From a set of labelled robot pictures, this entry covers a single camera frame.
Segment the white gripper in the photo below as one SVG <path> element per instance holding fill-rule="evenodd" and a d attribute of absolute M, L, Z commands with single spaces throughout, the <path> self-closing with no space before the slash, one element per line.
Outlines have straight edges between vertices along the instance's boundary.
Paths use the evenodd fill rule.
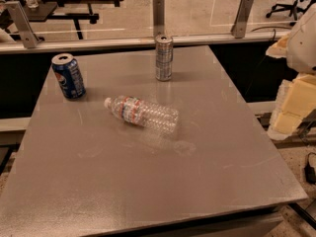
<path fill-rule="evenodd" d="M 316 5 L 313 4 L 292 28 L 286 47 L 286 62 L 299 74 L 283 80 L 276 94 L 268 136 L 285 140 L 316 109 Z"/>

